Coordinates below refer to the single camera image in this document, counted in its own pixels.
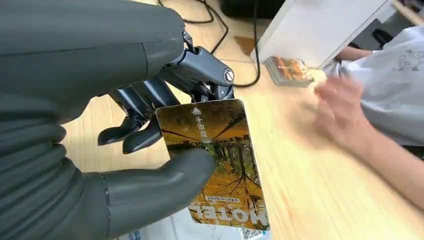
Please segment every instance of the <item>robotic hand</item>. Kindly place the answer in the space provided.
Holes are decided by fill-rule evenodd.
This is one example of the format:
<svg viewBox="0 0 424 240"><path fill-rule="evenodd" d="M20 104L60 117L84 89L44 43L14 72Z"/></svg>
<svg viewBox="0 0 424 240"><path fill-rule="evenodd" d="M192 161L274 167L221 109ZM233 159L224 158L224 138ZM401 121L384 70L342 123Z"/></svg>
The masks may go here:
<svg viewBox="0 0 424 240"><path fill-rule="evenodd" d="M60 124L109 94L127 117L98 143L123 140L131 153L160 139L154 109L179 104L164 81L199 102L232 98L233 78L193 46L168 8L1 1L0 238L113 239L186 207L215 169L206 151L187 151L155 170L81 173L59 144L66 135Z"/></svg>

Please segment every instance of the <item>card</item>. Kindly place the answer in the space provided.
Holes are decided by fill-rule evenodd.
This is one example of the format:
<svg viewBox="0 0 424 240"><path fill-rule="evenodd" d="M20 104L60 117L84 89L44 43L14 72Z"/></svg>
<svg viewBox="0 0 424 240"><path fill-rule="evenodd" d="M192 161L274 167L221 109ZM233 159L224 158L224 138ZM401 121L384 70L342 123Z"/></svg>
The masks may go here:
<svg viewBox="0 0 424 240"><path fill-rule="evenodd" d="M245 108L238 99L161 107L156 116L171 157L207 150L216 170L188 207L200 224L268 231L270 223Z"/></svg>

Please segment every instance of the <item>wooden desk surface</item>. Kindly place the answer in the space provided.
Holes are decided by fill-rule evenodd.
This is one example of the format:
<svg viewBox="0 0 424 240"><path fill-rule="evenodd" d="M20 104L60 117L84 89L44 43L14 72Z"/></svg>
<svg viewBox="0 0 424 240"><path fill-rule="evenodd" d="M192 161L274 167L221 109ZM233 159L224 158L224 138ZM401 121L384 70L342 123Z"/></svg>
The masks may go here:
<svg viewBox="0 0 424 240"><path fill-rule="evenodd" d="M165 4L188 19L207 17L193 1L169 0ZM216 56L234 69L238 83L249 82L256 68L232 36L252 34L252 26L224 20L232 32ZM187 29L195 44L206 49L223 33L217 23L187 25ZM257 85L237 89L235 94L246 107L273 239L424 239L422 213L316 132L314 114L304 108L304 103L315 103L313 94L303 88L276 87L264 66L261 71ZM176 91L176 95L188 101L183 93ZM163 140L129 155L122 155L121 143L97 146L100 131L118 126L123 117L108 96L93 98L80 118L65 125L67 156L85 172L156 168L165 163L169 156Z"/></svg>
<svg viewBox="0 0 424 240"><path fill-rule="evenodd" d="M393 6L411 23L415 25L424 25L424 19L410 8L404 6L399 0L393 0Z"/></svg>

